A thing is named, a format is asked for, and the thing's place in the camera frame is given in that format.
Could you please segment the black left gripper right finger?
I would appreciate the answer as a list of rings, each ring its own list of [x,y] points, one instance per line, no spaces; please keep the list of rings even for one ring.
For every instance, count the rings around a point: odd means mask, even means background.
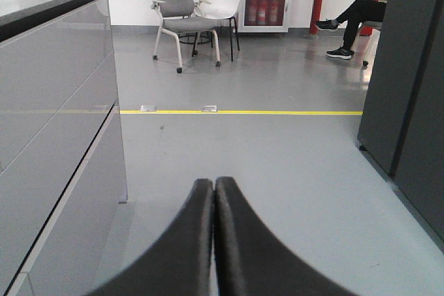
[[[214,251],[220,295],[352,294],[289,250],[232,177],[216,179]]]

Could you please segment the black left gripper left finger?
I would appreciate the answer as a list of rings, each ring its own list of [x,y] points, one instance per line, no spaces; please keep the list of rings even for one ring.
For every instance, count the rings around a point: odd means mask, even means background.
[[[90,295],[209,295],[214,190],[197,179],[180,211],[143,255]]]

